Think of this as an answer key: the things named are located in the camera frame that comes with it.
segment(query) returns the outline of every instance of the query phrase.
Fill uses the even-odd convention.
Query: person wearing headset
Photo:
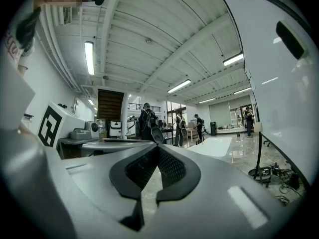
[[[155,118],[155,113],[151,110],[149,103],[143,105],[143,110],[139,117],[139,126],[142,140],[153,141],[155,142],[152,133],[151,133],[151,124],[152,119]]]
[[[25,0],[11,19],[0,44],[0,128],[19,129],[22,133],[32,134],[21,119],[34,97],[34,91],[23,80],[29,68],[28,58],[34,51],[35,25],[39,20],[41,6],[74,5],[89,0]],[[101,5],[104,0],[95,1]]]

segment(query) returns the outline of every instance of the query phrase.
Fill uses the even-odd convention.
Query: ceiling
[[[223,65],[241,52],[223,0],[87,2],[72,8],[68,25],[54,21],[58,10],[46,5],[37,33],[66,83],[84,95],[83,86],[92,85],[197,104],[249,85],[243,60]],[[87,71],[86,41],[94,43],[94,76]],[[167,93],[186,79],[191,84]]]

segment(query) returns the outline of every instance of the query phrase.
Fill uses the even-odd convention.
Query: black stand
[[[261,157],[261,143],[262,143],[262,136],[261,136],[261,132],[259,132],[258,158],[257,158],[254,180],[256,180],[257,172],[259,172],[260,183],[263,184],[263,180],[262,180],[262,176],[261,176],[261,169],[260,169],[260,165],[259,165],[260,164],[260,157]]]

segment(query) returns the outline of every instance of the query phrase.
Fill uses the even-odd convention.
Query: marble floor
[[[248,176],[248,172],[256,167],[258,156],[258,134],[252,133],[252,136],[252,138],[247,138],[246,133],[241,133],[240,137],[236,134],[219,134],[217,136],[205,135],[205,139],[208,137],[231,137],[231,143],[222,160],[232,164]],[[286,162],[285,158],[271,144],[269,147],[267,144],[268,143],[265,143],[262,146],[260,166],[264,167],[276,162],[281,169],[290,169],[291,167]],[[195,142],[191,142],[190,139],[188,139],[188,141],[184,143],[183,148],[189,148],[193,145],[195,145]],[[280,192],[280,187],[280,178],[272,176],[268,190],[274,195],[274,197],[283,195],[289,199],[290,203],[300,197],[296,192],[288,188],[282,188],[281,191],[284,192],[282,193]],[[152,215],[157,209],[155,199],[157,192],[161,189],[162,184],[160,170],[157,167],[148,184],[142,191],[142,208],[146,223],[152,218]],[[300,185],[298,192],[301,195],[304,194],[305,190],[302,184]]]

